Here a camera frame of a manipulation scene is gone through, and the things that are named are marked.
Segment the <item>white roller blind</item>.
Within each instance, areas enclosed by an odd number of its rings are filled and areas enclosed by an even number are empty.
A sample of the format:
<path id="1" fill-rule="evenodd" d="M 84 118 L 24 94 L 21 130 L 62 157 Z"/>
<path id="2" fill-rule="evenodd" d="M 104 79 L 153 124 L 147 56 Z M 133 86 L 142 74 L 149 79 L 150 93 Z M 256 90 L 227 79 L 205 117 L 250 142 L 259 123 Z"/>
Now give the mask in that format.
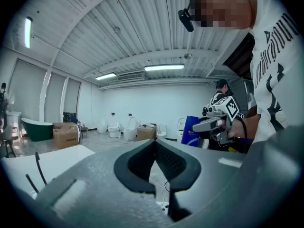
<path id="1" fill-rule="evenodd" d="M 44 121 L 48 123 L 60 122 L 61 96 L 65 78 L 52 73 L 47 87 L 44 108 Z"/>
<path id="2" fill-rule="evenodd" d="M 39 106 L 43 82 L 47 71 L 26 63 L 16 62 L 9 84 L 9 97 L 14 101 L 12 110 L 23 118 L 39 120 Z"/>
<path id="3" fill-rule="evenodd" d="M 80 85 L 81 83 L 79 81 L 71 78 L 68 80 L 63 112 L 76 113 Z"/>

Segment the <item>small white toilet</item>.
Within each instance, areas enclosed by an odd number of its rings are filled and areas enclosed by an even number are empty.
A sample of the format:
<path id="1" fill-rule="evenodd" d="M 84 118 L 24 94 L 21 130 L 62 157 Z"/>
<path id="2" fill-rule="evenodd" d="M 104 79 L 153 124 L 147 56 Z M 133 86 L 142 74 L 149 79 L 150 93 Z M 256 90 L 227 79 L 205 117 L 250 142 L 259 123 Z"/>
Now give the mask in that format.
<path id="1" fill-rule="evenodd" d="M 167 125 L 160 123 L 156 133 L 157 139 L 166 139 L 167 136 Z"/>

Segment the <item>white printed t-shirt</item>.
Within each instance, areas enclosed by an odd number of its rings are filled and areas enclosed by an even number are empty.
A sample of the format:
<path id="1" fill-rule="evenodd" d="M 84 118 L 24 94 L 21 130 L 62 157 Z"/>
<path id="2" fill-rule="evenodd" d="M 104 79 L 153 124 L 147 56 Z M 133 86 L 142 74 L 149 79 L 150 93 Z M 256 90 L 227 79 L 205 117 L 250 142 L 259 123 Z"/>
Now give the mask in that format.
<path id="1" fill-rule="evenodd" d="M 304 66 L 304 37 L 280 0 L 257 0 L 252 34 L 250 68 L 260 115 L 254 142 L 261 142 L 288 126 L 273 90 L 291 69 Z"/>

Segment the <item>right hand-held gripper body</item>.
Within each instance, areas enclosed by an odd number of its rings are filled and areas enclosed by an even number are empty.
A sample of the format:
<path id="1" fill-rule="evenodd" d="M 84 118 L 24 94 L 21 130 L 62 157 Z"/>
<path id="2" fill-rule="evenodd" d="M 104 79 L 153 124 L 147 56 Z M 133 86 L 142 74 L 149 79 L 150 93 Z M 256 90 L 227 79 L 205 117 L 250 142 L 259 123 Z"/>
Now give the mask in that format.
<path id="1" fill-rule="evenodd" d="M 245 115 L 240 112 L 234 97 L 227 96 L 209 106 L 207 116 L 216 118 L 216 127 L 212 127 L 211 138 L 219 145 L 228 145 L 232 142 L 232 139 L 228 138 L 228 132 L 232 128 L 233 121 L 236 118 L 244 118 Z"/>

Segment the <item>ceiling air vent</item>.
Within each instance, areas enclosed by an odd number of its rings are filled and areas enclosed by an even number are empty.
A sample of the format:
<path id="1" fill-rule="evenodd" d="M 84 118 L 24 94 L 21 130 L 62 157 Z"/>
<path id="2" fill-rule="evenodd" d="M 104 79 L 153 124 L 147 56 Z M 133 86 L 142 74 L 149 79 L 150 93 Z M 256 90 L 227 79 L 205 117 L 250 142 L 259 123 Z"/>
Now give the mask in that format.
<path id="1" fill-rule="evenodd" d="M 126 73 L 117 76 L 119 81 L 142 80 L 145 79 L 144 72 Z"/>

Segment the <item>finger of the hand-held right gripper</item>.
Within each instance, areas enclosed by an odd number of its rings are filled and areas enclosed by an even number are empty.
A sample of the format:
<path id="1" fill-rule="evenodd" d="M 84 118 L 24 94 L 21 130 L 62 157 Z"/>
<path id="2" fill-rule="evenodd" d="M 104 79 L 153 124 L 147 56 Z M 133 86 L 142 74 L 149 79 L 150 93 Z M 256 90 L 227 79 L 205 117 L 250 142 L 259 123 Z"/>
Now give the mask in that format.
<path id="1" fill-rule="evenodd" d="M 223 120 L 221 117 L 217 116 L 206 116 L 203 120 L 192 126 L 194 132 L 210 132 L 217 128 L 221 128 L 223 125 Z"/>

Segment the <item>flat cardboard box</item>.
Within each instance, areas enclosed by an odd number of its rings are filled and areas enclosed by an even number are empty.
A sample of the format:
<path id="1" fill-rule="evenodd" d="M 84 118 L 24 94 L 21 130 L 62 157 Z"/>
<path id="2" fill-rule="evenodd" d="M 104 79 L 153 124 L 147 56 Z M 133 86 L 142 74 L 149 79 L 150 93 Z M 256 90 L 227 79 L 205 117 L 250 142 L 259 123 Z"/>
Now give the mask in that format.
<path id="1" fill-rule="evenodd" d="M 53 123 L 53 129 L 61 129 L 63 128 L 69 128 L 71 126 L 76 126 L 75 123 L 69 122 L 69 123 Z"/>

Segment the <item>low white toilet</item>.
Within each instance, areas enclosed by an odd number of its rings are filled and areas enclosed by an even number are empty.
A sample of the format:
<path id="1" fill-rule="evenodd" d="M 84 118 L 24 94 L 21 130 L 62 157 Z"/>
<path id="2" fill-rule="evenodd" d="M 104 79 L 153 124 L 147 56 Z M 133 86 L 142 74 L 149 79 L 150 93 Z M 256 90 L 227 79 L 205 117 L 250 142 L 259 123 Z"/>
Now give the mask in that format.
<path id="1" fill-rule="evenodd" d="M 107 128 L 110 138 L 118 138 L 120 136 L 119 123 L 114 123 Z"/>

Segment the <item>person's right forearm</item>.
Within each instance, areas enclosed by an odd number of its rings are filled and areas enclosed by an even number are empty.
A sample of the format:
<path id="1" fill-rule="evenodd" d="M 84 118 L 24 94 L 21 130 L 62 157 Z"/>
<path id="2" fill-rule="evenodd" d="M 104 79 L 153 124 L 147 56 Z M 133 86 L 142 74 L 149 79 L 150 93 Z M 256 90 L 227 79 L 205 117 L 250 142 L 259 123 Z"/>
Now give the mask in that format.
<path id="1" fill-rule="evenodd" d="M 247 137 L 249 139 L 255 138 L 260 118 L 261 115 L 257 113 L 257 106 L 251 107 L 247 115 L 243 118 L 247 129 Z"/>

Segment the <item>blue bottle cap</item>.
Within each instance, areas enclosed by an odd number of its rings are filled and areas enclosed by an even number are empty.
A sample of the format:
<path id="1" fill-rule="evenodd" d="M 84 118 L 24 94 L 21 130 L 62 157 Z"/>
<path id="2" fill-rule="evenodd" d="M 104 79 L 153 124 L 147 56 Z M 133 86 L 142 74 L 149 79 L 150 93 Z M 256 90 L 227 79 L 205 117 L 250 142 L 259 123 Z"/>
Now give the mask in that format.
<path id="1" fill-rule="evenodd" d="M 201 122 L 201 118 L 195 116 L 187 116 L 184 131 L 183 131 L 183 136 L 181 139 L 181 144 L 185 144 L 193 147 L 198 146 L 200 133 L 194 132 L 192 127 L 193 125 L 199 124 L 200 122 Z"/>

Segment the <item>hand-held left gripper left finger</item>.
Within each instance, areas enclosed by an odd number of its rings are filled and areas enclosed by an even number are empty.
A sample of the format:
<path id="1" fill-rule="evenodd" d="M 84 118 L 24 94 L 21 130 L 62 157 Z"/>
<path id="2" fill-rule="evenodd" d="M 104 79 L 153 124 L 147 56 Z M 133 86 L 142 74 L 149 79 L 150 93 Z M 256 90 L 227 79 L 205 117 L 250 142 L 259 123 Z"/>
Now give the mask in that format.
<path id="1" fill-rule="evenodd" d="M 51 181 L 35 200 L 49 228 L 167 228 L 172 219 L 154 194 L 126 188 L 114 174 L 116 159 L 147 141 L 92 154 Z"/>

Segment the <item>white toilet with raised lid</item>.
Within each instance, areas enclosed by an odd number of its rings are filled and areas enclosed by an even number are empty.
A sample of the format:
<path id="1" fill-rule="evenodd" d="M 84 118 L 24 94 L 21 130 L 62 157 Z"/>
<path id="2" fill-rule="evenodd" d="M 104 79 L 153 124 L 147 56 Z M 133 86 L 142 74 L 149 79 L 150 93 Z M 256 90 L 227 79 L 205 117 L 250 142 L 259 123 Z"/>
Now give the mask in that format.
<path id="1" fill-rule="evenodd" d="M 186 120 L 184 118 L 180 118 L 177 123 L 177 142 L 181 143 L 182 136 L 185 128 Z"/>

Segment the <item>white toilet with raised seat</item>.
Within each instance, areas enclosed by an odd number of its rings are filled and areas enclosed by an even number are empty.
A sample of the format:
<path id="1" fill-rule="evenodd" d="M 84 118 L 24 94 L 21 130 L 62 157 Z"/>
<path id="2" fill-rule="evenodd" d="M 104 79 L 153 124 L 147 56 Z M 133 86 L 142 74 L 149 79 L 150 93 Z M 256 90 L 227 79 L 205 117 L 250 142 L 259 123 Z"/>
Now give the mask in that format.
<path id="1" fill-rule="evenodd" d="M 129 120 L 129 125 L 123 131 L 124 140 L 127 142 L 133 141 L 137 134 L 137 121 L 135 117 L 131 117 Z"/>

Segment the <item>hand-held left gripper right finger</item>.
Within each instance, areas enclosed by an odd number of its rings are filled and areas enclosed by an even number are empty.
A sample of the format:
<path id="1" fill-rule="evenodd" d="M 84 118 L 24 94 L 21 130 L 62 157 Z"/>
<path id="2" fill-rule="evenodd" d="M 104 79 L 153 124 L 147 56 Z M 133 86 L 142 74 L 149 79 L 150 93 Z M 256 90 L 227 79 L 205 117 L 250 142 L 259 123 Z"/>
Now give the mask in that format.
<path id="1" fill-rule="evenodd" d="M 155 160 L 169 183 L 169 210 L 158 211 L 160 224 L 231 224 L 234 202 L 224 197 L 244 154 L 156 140 Z"/>

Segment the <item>dark green bathtub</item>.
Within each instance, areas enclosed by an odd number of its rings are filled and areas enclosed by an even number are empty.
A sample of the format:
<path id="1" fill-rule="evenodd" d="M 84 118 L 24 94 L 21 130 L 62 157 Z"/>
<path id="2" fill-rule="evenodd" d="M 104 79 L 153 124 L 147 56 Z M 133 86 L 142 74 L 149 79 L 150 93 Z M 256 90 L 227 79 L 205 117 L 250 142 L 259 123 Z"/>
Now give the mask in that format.
<path id="1" fill-rule="evenodd" d="M 27 136 L 33 142 L 49 140 L 53 136 L 53 124 L 47 122 L 34 121 L 28 118 L 22 118 L 24 129 Z"/>

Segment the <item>black-legged chair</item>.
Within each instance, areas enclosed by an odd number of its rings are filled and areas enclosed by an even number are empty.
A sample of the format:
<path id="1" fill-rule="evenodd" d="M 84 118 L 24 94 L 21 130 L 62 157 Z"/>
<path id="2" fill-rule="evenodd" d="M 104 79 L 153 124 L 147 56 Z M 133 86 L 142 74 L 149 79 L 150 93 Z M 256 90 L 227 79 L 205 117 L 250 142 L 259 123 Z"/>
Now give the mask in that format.
<path id="1" fill-rule="evenodd" d="M 10 155 L 16 157 L 13 150 L 13 127 L 8 125 L 3 132 L 0 133 L 0 158 L 8 158 Z"/>

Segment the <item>egg-shaped white toilet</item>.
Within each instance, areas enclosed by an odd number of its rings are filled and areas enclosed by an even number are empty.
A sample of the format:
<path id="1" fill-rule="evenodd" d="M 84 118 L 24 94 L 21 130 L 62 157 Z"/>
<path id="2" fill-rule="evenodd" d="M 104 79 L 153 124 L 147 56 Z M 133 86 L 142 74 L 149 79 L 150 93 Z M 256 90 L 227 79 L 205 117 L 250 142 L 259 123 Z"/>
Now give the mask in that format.
<path id="1" fill-rule="evenodd" d="M 108 128 L 108 121 L 106 119 L 102 119 L 101 122 L 97 125 L 97 132 L 105 133 L 107 132 L 107 128 Z"/>

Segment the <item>open cardboard box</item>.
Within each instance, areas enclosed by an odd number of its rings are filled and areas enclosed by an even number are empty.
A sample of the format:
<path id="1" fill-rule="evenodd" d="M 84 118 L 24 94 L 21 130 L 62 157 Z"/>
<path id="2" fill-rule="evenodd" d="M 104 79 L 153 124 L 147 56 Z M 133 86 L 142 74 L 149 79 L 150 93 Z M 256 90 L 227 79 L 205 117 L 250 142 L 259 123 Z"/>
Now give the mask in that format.
<path id="1" fill-rule="evenodd" d="M 75 123 L 64 123 L 53 129 L 54 145 L 64 149 L 79 144 L 79 128 Z"/>

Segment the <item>person's right hand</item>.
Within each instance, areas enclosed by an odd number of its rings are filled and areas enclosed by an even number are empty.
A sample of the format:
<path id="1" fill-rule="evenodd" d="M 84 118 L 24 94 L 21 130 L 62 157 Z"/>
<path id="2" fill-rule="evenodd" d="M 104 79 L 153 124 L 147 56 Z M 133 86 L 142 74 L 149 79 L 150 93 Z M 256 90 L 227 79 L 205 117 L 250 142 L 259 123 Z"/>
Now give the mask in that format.
<path id="1" fill-rule="evenodd" d="M 228 139 L 231 139 L 233 137 L 245 138 L 243 122 L 237 119 L 232 122 L 232 126 L 228 130 Z"/>

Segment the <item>long ceiling light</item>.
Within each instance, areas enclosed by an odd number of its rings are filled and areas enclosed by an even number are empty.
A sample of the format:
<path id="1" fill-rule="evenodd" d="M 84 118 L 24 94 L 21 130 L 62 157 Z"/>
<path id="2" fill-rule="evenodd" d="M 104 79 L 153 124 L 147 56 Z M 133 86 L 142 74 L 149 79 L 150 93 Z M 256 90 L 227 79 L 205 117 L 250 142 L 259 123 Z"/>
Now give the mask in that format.
<path id="1" fill-rule="evenodd" d="M 30 48 L 30 39 L 31 39 L 31 26 L 33 19 L 31 17 L 25 18 L 24 24 L 24 44 L 26 48 Z"/>
<path id="2" fill-rule="evenodd" d="M 160 71 L 160 70 L 180 70 L 184 69 L 184 64 L 164 64 L 164 65 L 153 65 L 153 66 L 145 66 L 145 71 Z"/>
<path id="3" fill-rule="evenodd" d="M 95 79 L 96 80 L 104 80 L 104 79 L 108 79 L 108 78 L 112 78 L 112 77 L 116 77 L 116 74 L 115 73 L 109 73 L 109 74 L 106 74 L 106 75 L 98 76 Z"/>

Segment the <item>white vanity cabinet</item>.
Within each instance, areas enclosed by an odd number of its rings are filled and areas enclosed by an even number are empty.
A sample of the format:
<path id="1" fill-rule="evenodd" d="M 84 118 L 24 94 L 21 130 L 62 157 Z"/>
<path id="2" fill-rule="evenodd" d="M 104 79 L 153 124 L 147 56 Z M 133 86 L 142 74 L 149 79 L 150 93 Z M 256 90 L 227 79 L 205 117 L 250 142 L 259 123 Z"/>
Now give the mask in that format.
<path id="1" fill-rule="evenodd" d="M 13 127 L 13 137 L 20 141 L 22 138 L 23 125 L 21 123 L 21 112 L 6 111 L 8 125 Z"/>

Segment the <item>closed cardboard box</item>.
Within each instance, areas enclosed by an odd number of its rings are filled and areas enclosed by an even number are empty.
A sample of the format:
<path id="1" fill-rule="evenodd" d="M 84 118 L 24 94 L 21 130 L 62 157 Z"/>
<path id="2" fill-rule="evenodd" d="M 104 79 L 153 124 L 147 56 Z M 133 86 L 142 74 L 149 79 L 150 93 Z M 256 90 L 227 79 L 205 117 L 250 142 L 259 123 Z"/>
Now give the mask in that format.
<path id="1" fill-rule="evenodd" d="M 137 128 L 137 141 L 156 139 L 156 126 L 141 126 Z"/>

